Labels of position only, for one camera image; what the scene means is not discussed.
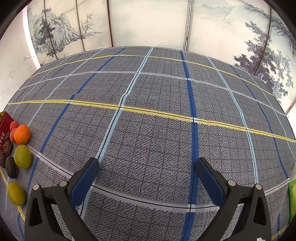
white wall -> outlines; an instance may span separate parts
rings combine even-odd
[[[0,40],[0,111],[19,87],[37,70],[26,41],[22,12]]]

blue stripe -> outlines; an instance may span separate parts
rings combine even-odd
[[[192,85],[191,85],[191,81],[188,80],[190,76],[189,76],[188,68],[187,68],[182,51],[180,51],[180,55],[183,63],[185,76],[187,78],[186,84],[187,84],[187,91],[188,91],[188,97],[189,97],[190,114],[192,118],[197,118]],[[190,206],[191,204],[196,204],[197,191],[198,191],[198,176],[194,170],[194,162],[199,158],[198,125],[195,122],[191,123],[191,135],[192,135],[192,146],[191,146],[192,159],[191,159],[190,187],[189,187],[189,194],[188,194],[188,204],[190,204]],[[192,213],[190,211],[191,211],[191,208],[189,212],[186,213],[186,216],[185,216],[185,221],[184,221],[183,230],[182,230],[181,239],[180,239],[181,241],[188,241],[191,234],[191,229],[192,229],[193,219],[194,219],[194,212]]]
[[[111,59],[109,59],[106,63],[104,63],[103,64],[103,66],[101,66],[99,69],[98,69],[98,71],[100,71],[101,69],[102,69],[102,67],[104,67],[108,62],[110,62],[110,60]],[[75,95],[76,94],[78,94],[78,93],[80,93],[81,92],[81,90],[83,89],[83,87],[95,76],[95,74],[93,74],[83,85],[82,85],[82,87],[74,94],[74,95],[72,95],[71,96],[71,99],[73,99],[74,97],[75,97]],[[51,130],[50,130],[50,132],[49,132],[49,134],[47,135],[47,137],[46,137],[46,139],[45,139],[45,141],[44,141],[44,143],[43,143],[43,145],[42,145],[42,147],[41,147],[41,149],[40,149],[40,153],[42,153],[43,151],[44,151],[44,149],[45,149],[45,147],[46,147],[46,145],[47,145],[47,143],[48,143],[48,141],[49,141],[49,139],[50,139],[50,137],[52,136],[52,134],[53,134],[53,132],[54,132],[54,130],[55,130],[55,128],[56,128],[56,126],[57,126],[57,124],[58,124],[58,122],[61,120],[61,118],[62,118],[62,116],[65,114],[65,112],[67,111],[67,109],[69,108],[69,106],[70,106],[70,104],[67,104],[66,106],[65,106],[65,108],[62,110],[62,112],[61,112],[61,114],[59,115],[59,117],[56,119],[56,121],[55,121],[55,123],[53,124],[53,126],[52,126],[52,128],[51,128]],[[33,178],[33,175],[34,175],[34,172],[35,172],[35,169],[36,169],[36,167],[37,167],[37,164],[38,164],[38,161],[39,161],[39,158],[36,158],[36,161],[35,161],[35,164],[34,164],[34,166],[33,166],[33,169],[32,169],[32,172],[31,172],[31,175],[30,175],[30,179],[29,179],[29,182],[28,182],[28,188],[27,188],[27,196],[28,196],[28,193],[29,193],[29,188],[30,188],[30,185],[31,185],[31,182],[32,182],[32,178]]]
[[[189,240],[195,213],[187,212],[180,241]]]
[[[280,220],[279,220],[279,215],[277,217],[277,233],[278,233],[278,237],[277,237],[277,240],[279,239],[279,231],[280,231]]]
[[[251,91],[251,89],[249,88],[249,86],[247,85],[247,83],[246,83],[245,81],[243,81],[243,80],[242,80],[242,82],[245,84],[245,86],[246,86],[246,87],[248,88],[248,90],[251,92],[251,94],[252,94],[252,96],[254,97],[254,99],[256,99],[255,95],[253,94],[253,92]],[[267,123],[268,123],[268,126],[269,126],[269,130],[270,130],[270,132],[273,134],[272,129],[271,129],[271,125],[270,125],[270,122],[268,121],[267,116],[265,115],[265,113],[264,113],[264,111],[263,111],[261,105],[259,104],[259,102],[257,102],[257,104],[258,104],[258,106],[259,106],[259,108],[260,108],[262,114],[264,115],[264,117],[265,117],[265,119],[266,119],[266,121],[267,121]],[[286,178],[288,179],[289,176],[288,176],[288,174],[287,174],[287,172],[286,172],[286,169],[285,169],[285,167],[284,167],[284,165],[283,165],[283,162],[282,162],[282,160],[281,160],[281,156],[280,156],[280,153],[279,153],[279,149],[278,149],[278,146],[277,146],[277,143],[276,143],[276,139],[275,139],[275,137],[273,137],[273,140],[274,140],[274,144],[275,144],[275,146],[276,146],[276,152],[277,152],[277,155],[278,155],[278,157],[279,157],[279,162],[280,162],[280,164],[281,164],[281,168],[283,169],[284,174],[285,174]]]
[[[51,77],[51,79],[52,78],[54,78],[63,68],[65,68],[67,65],[65,65],[64,67],[62,67],[58,72],[56,72],[52,77]],[[49,82],[49,80],[47,81],[47,82],[45,82],[45,84],[34,94],[34,96],[33,96],[33,98],[32,99],[34,99],[35,98],[35,96],[37,95],[37,93],[47,84]],[[23,114],[23,112],[25,111],[25,109],[27,108],[27,106],[29,105],[29,103],[27,103],[27,105],[26,105],[26,107],[23,109],[23,111],[22,111],[22,113],[20,114],[20,116],[18,117],[18,119],[22,116],[22,114]]]
[[[20,225],[20,213],[17,215],[17,224],[18,224],[18,226],[19,226],[19,230],[20,230],[20,234],[21,234],[21,236],[22,236],[22,239],[24,240],[24,239],[25,239],[25,237],[24,237],[24,233],[23,233],[23,231],[22,231],[22,227],[21,227],[21,225]]]

light blue stripe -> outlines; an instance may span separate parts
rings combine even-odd
[[[110,121],[110,124],[107,128],[107,131],[106,131],[106,134],[104,136],[104,139],[102,141],[102,144],[100,146],[100,149],[98,151],[98,153],[96,154],[96,158],[98,159],[98,161],[101,163],[102,162],[102,159],[104,157],[104,154],[107,150],[107,146],[109,144],[109,141],[111,139],[111,136],[112,136],[112,133],[114,131],[114,128],[119,120],[119,117],[123,111],[123,108],[121,106],[124,106],[125,104],[125,101],[126,101],[126,98],[127,96],[131,93],[139,75],[140,75],[140,72],[141,70],[143,69],[145,63],[147,62],[147,59],[148,59],[148,56],[150,55],[150,53],[152,52],[153,50],[153,47],[150,48],[149,52],[147,53],[147,55],[145,56],[145,58],[143,59],[140,67],[138,68],[137,70],[137,73],[134,75],[133,79],[131,80],[130,84],[128,85],[128,88],[126,89],[125,93],[121,96],[120,98],[120,101],[119,101],[119,104],[120,104],[120,108],[118,110],[115,111],[113,117],[112,117],[112,120]],[[84,206],[83,206],[83,212],[81,214],[81,218],[82,220],[84,219],[84,216],[85,216],[85,212],[87,210],[87,205],[88,205],[88,202],[89,202],[89,197],[90,197],[90,194],[91,194],[91,191],[89,191],[85,197],[85,200],[84,200]]]
[[[250,74],[248,74],[248,75],[251,77],[251,79],[254,81],[254,83],[259,87],[259,85],[258,85],[258,84],[256,83],[256,81],[253,79],[253,77],[252,77]],[[274,107],[273,107],[272,104],[270,103],[270,101],[269,101],[269,99],[267,98],[267,96],[266,96],[266,94],[264,93],[264,91],[263,91],[262,89],[261,89],[261,91],[262,91],[262,93],[264,94],[264,96],[265,96],[265,98],[267,99],[267,101],[269,102],[270,106],[274,109]],[[281,121],[280,121],[280,119],[279,119],[279,116],[277,115],[277,113],[276,113],[275,110],[274,110],[274,113],[275,113],[276,117],[278,118],[279,123],[281,124]],[[283,127],[282,124],[281,124],[281,127],[283,128],[283,130],[284,130],[284,132],[285,132],[285,137],[288,138],[288,137],[287,137],[286,130],[285,130],[285,128]],[[289,141],[287,141],[287,143],[288,143],[289,149],[290,149],[290,151],[291,151],[291,153],[292,153],[292,155],[293,155],[293,157],[294,157],[294,162],[295,162],[295,156],[294,156],[294,153],[293,153],[292,150],[291,150],[291,147],[290,147]]]
[[[237,109],[239,110],[242,122],[245,126],[245,128],[247,129],[247,123],[246,120],[244,119],[244,114],[235,98],[235,96],[233,95],[233,93],[231,92],[228,84],[226,83],[225,79],[223,78],[223,76],[221,75],[221,73],[217,70],[216,66],[214,65],[214,63],[211,61],[211,59],[209,57],[207,57],[207,59],[211,62],[212,66],[215,68],[215,70],[217,71],[217,73],[219,74],[220,78],[222,79],[222,81],[224,82],[225,86],[227,87],[235,105],[237,106]],[[248,136],[248,141],[249,141],[249,146],[250,146],[250,150],[251,150],[251,156],[252,156],[252,160],[253,160],[253,169],[254,169],[254,179],[255,179],[255,183],[259,183],[259,178],[258,178],[258,171],[257,171],[257,163],[256,163],[256,157],[255,157],[255,152],[254,152],[254,147],[253,147],[253,143],[252,143],[252,138],[250,135],[250,132],[247,130],[247,136]]]

tangerine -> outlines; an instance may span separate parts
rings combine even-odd
[[[18,145],[26,144],[31,138],[31,132],[27,125],[20,125],[15,130],[15,142]]]
[[[9,139],[13,144],[16,144],[16,142],[15,142],[15,130],[16,130],[16,128],[12,129],[12,131],[10,132],[10,135],[9,135]]]

green fruit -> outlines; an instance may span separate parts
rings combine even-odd
[[[15,164],[22,169],[27,169],[32,163],[32,154],[26,145],[19,145],[15,149]]]
[[[22,206],[26,202],[25,191],[17,183],[11,182],[7,185],[7,194],[14,205]]]

